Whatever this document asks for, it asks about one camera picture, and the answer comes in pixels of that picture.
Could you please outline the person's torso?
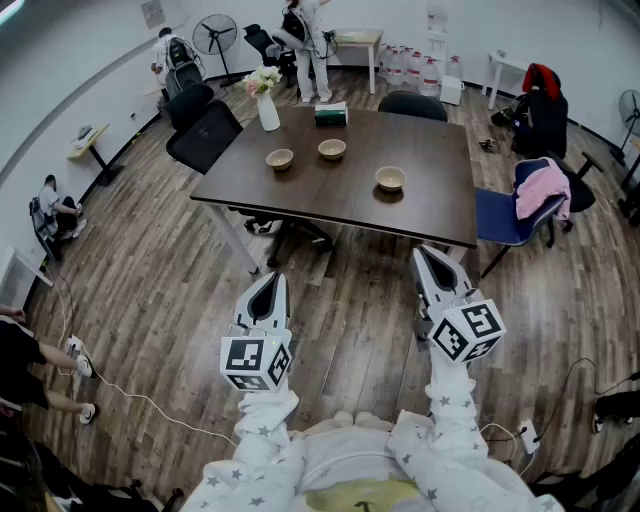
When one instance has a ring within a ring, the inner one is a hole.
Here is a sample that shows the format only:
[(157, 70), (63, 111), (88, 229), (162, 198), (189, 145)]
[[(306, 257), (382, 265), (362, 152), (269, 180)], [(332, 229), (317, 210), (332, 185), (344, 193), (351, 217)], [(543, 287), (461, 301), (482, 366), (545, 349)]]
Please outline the person's torso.
[(355, 426), (307, 437), (289, 512), (435, 512), (387, 448), (388, 439), (385, 431)]

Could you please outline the white vase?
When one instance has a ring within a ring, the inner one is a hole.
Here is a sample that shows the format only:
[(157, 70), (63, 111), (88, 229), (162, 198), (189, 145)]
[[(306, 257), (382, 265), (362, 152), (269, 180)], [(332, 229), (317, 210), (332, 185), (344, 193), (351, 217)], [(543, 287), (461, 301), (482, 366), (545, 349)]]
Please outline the white vase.
[(255, 95), (258, 115), (262, 127), (266, 132), (272, 132), (280, 127), (280, 119), (270, 92), (265, 91)]

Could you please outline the pastel flower bouquet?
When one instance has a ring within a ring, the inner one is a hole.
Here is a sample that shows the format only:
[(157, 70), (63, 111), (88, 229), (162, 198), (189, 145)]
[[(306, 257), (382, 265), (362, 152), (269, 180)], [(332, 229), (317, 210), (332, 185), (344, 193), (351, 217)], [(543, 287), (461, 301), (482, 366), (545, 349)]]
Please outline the pastel flower bouquet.
[(252, 97), (269, 92), (282, 79), (282, 74), (277, 66), (260, 65), (255, 71), (245, 76), (242, 80), (245, 91)]

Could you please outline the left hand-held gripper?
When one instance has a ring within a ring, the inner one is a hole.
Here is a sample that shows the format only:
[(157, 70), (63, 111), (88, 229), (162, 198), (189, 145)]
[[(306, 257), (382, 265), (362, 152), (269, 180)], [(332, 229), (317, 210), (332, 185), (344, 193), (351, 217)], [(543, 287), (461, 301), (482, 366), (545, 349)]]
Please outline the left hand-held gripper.
[[(234, 311), (236, 324), (221, 340), (220, 373), (232, 388), (240, 392), (280, 390), (293, 360), (289, 350), (292, 335), (285, 329), (289, 317), (289, 285), (282, 273), (263, 276), (241, 295)], [(249, 328), (258, 323), (276, 333)]]

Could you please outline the white table with wooden top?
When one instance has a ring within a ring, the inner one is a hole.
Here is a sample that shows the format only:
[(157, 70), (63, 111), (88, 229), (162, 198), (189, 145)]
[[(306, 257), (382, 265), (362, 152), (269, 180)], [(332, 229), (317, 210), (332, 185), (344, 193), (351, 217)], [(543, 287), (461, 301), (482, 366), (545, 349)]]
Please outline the white table with wooden top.
[(377, 55), (384, 34), (383, 29), (334, 29), (335, 39), (339, 46), (347, 48), (363, 48), (367, 51), (369, 71), (369, 94), (376, 93)]

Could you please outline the pink cloth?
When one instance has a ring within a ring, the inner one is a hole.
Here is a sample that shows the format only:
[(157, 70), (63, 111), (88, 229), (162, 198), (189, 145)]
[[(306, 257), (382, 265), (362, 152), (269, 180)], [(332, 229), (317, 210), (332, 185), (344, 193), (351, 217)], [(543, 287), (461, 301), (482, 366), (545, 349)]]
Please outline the pink cloth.
[(557, 218), (570, 218), (571, 190), (568, 177), (549, 157), (522, 160), (516, 165), (516, 216), (524, 220), (532, 216), (552, 196), (563, 198)]

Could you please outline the black padded office chair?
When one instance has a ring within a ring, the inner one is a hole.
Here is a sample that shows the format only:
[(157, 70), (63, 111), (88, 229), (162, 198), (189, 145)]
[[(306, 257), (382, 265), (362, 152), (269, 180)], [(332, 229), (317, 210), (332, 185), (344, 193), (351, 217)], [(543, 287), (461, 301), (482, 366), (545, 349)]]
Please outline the black padded office chair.
[(214, 91), (205, 84), (190, 85), (165, 105), (172, 127), (177, 132), (188, 130), (205, 113), (214, 99)]

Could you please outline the black mesh office chair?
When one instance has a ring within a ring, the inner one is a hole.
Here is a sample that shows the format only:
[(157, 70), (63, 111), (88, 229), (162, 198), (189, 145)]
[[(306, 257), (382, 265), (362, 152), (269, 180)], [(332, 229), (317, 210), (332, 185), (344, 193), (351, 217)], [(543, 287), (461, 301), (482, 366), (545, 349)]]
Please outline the black mesh office chair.
[(202, 117), (185, 131), (172, 135), (166, 150), (177, 162), (206, 175), (242, 131), (243, 127), (229, 107), (220, 100), (213, 100)]

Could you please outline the yellow-top side table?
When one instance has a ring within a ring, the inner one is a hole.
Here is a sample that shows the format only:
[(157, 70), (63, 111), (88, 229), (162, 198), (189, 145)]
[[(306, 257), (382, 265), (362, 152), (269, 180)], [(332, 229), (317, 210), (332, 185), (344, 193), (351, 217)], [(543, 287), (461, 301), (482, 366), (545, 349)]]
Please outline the yellow-top side table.
[(122, 164), (106, 162), (96, 149), (97, 140), (108, 128), (109, 124), (99, 128), (81, 127), (78, 136), (71, 142), (71, 150), (67, 156), (70, 161), (79, 161), (89, 153), (100, 167), (98, 184), (102, 187), (109, 186), (124, 169)]

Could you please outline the person's right shoe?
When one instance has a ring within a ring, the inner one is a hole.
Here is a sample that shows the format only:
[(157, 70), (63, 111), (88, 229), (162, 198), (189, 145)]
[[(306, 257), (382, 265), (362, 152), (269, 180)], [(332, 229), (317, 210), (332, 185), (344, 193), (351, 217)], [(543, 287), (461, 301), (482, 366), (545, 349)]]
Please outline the person's right shoe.
[(394, 428), (394, 424), (392, 422), (382, 420), (366, 411), (361, 411), (356, 414), (354, 425), (361, 428), (380, 430), (384, 432), (390, 432)]

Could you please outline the black office chair with headrest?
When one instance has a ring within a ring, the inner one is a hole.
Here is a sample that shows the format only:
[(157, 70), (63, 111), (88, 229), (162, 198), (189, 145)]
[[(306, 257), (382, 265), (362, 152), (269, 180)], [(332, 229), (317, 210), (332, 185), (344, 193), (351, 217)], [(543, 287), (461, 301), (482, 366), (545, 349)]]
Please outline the black office chair with headrest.
[(250, 24), (244, 31), (244, 39), (260, 53), (262, 64), (277, 67), (286, 79), (286, 87), (291, 88), (296, 75), (295, 53), (276, 43), (258, 24)]

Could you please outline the black bag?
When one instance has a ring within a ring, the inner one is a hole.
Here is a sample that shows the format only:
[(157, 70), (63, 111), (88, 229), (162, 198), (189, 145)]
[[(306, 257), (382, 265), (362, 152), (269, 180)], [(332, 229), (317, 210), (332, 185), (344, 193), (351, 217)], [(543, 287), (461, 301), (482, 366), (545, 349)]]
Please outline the black bag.
[(529, 98), (526, 94), (515, 98), (507, 107), (494, 113), (491, 121), (498, 127), (511, 130), (516, 136), (527, 135), (531, 131), (529, 119)]

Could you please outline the person's left forearm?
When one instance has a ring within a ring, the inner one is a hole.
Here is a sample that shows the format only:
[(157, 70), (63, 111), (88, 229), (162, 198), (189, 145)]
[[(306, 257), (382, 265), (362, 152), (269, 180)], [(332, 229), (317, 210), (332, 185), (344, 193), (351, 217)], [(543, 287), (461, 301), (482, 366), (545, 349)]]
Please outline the person's left forearm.
[(289, 512), (307, 462), (307, 444), (287, 430), (297, 395), (248, 393), (239, 403), (233, 457), (207, 464), (180, 512)]

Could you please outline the white rack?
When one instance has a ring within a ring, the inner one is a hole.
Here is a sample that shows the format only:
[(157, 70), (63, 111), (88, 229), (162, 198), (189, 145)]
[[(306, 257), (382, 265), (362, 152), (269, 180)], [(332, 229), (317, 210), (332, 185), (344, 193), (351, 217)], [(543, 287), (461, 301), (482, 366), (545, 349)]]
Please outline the white rack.
[(53, 282), (21, 252), (11, 245), (0, 244), (0, 303), (24, 306), (36, 281), (53, 286)]

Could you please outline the white power strip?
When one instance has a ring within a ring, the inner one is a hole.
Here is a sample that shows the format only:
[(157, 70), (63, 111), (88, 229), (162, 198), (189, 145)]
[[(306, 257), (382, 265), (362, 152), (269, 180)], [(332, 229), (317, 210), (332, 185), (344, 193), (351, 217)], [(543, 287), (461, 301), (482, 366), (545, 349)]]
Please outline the white power strip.
[(519, 434), (525, 452), (533, 455), (540, 447), (540, 441), (531, 419), (526, 419), (519, 425)]

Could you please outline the cluster of water jugs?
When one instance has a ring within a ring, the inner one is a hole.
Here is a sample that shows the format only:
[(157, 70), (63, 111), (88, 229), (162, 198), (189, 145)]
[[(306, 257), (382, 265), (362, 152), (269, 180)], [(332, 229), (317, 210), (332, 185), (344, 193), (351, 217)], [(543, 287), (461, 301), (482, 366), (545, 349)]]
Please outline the cluster of water jugs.
[(378, 70), (389, 84), (407, 85), (430, 97), (440, 97), (443, 75), (455, 76), (462, 81), (459, 56), (440, 59), (408, 46), (384, 44), (378, 54)]

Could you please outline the black standing fan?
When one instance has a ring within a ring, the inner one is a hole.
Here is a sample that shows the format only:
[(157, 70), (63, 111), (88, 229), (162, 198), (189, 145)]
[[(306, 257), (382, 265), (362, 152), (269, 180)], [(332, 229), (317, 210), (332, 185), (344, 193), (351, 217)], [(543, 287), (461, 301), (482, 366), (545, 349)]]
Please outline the black standing fan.
[(235, 21), (224, 14), (213, 14), (203, 18), (192, 33), (192, 42), (195, 49), (202, 54), (218, 55), (224, 68), (224, 79), (221, 81), (222, 88), (229, 87), (239, 81), (238, 77), (233, 77), (227, 66), (225, 52), (229, 50), (236, 41), (237, 25)]
[(619, 163), (623, 163), (625, 145), (631, 136), (640, 137), (640, 92), (631, 89), (624, 91), (618, 106), (625, 137), (619, 147), (612, 149), (612, 155)]

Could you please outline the red jacket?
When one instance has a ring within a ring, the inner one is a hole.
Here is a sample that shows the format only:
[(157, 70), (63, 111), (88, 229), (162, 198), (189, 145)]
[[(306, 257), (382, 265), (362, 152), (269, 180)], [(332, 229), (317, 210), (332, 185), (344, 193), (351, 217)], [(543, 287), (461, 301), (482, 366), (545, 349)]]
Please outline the red jacket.
[(525, 94), (532, 90), (543, 92), (552, 101), (556, 101), (561, 92), (561, 81), (558, 75), (545, 65), (532, 63), (529, 65), (522, 84)]

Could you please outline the black round-back chair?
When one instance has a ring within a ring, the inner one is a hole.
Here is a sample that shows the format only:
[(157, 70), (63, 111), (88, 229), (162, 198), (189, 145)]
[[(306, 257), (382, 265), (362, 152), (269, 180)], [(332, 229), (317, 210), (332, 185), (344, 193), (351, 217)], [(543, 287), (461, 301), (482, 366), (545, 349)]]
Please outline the black round-back chair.
[(448, 121), (446, 109), (439, 100), (409, 91), (392, 91), (388, 93), (381, 100), (378, 111), (441, 122)]

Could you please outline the grey wall paper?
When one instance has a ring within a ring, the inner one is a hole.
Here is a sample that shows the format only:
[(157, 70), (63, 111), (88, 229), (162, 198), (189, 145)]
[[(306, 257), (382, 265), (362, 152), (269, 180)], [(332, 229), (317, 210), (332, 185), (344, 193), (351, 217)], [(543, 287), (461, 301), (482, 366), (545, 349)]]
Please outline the grey wall paper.
[(147, 0), (141, 5), (141, 10), (148, 29), (153, 29), (165, 23), (161, 0)]

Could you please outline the black high-back office chair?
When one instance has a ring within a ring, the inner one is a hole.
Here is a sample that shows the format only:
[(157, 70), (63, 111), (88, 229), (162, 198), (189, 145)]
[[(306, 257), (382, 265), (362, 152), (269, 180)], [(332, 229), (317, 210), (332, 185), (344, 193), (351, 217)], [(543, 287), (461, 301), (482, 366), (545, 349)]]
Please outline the black high-back office chair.
[(603, 173), (603, 166), (583, 151), (585, 161), (575, 171), (565, 161), (567, 150), (568, 103), (562, 94), (552, 100), (545, 91), (532, 89), (522, 95), (511, 120), (512, 150), (527, 158), (549, 157), (568, 177), (572, 194), (570, 212), (586, 211), (596, 202), (584, 176), (592, 168)]

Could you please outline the blue chair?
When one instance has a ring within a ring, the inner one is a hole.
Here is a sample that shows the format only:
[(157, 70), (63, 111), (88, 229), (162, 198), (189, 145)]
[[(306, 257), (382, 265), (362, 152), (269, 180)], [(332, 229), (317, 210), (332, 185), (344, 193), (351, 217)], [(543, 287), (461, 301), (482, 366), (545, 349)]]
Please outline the blue chair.
[(512, 193), (502, 194), (483, 188), (475, 190), (477, 237), (501, 246), (498, 255), (482, 272), (483, 278), (488, 276), (510, 248), (527, 244), (544, 227), (549, 232), (547, 246), (551, 248), (555, 243), (554, 219), (557, 218), (563, 198), (552, 196), (532, 216), (519, 220), (516, 216), (515, 184), (516, 168)]

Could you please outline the person's right forearm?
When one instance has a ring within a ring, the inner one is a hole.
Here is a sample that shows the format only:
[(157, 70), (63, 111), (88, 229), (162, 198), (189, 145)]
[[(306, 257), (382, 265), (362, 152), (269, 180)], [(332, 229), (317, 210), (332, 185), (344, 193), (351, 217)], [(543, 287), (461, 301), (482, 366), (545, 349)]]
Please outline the person's right forearm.
[(387, 448), (420, 491), (426, 512), (564, 512), (551, 495), (534, 496), (508, 465), (491, 459), (476, 422), (475, 381), (464, 366), (433, 356), (431, 418), (402, 413)]

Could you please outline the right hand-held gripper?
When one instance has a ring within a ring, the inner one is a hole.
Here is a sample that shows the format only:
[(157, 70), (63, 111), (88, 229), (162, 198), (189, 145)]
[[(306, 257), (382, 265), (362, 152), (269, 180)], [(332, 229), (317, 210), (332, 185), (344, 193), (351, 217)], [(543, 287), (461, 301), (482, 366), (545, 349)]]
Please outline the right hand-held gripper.
[[(440, 302), (444, 293), (459, 297), (472, 289), (462, 266), (430, 246), (412, 250), (411, 271), (427, 306)], [(451, 363), (470, 363), (489, 354), (506, 327), (493, 300), (466, 296), (447, 306), (432, 306), (414, 322), (414, 334), (419, 343), (439, 349)]]

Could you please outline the green and white tissue box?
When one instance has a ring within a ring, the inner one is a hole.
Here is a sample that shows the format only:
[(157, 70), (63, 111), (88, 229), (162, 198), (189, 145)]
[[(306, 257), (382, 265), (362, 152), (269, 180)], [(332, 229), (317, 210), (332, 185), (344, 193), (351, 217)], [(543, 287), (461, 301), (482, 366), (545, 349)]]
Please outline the green and white tissue box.
[(345, 102), (317, 104), (314, 119), (317, 127), (345, 126), (348, 124), (348, 106)]

